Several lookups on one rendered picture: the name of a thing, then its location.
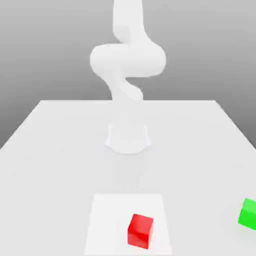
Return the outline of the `small green cube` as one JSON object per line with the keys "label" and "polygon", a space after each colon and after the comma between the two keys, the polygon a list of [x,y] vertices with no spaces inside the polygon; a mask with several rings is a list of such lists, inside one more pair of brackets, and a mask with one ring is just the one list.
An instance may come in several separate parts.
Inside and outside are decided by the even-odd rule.
{"label": "small green cube", "polygon": [[244,200],[238,223],[252,230],[256,230],[256,201],[249,198]]}

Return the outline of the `small red cube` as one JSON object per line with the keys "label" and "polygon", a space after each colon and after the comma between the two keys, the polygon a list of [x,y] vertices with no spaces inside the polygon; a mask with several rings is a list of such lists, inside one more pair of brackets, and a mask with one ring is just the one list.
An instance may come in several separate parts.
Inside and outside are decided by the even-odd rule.
{"label": "small red cube", "polygon": [[134,213],[127,228],[127,244],[148,250],[154,219]]}

